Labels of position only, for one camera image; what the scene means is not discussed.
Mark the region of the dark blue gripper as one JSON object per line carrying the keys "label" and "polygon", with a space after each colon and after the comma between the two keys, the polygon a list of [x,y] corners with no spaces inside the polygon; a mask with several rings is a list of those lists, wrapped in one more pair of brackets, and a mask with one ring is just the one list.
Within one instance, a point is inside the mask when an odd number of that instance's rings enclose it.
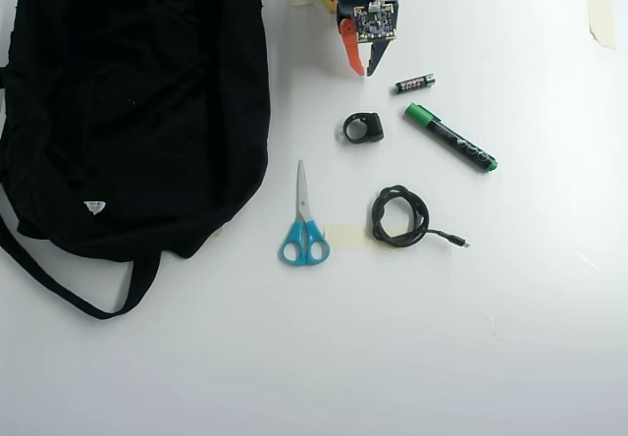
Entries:
{"label": "dark blue gripper", "polygon": [[[356,25],[351,19],[354,15],[353,9],[355,7],[367,6],[369,0],[338,0],[337,1],[337,20],[339,23],[340,37],[347,55],[349,66],[360,77],[364,76],[364,68],[362,66],[359,50],[358,50],[358,36]],[[371,53],[369,64],[367,67],[367,76],[371,77],[379,63],[381,62],[388,46],[393,41],[393,38],[380,38],[370,42]]]}

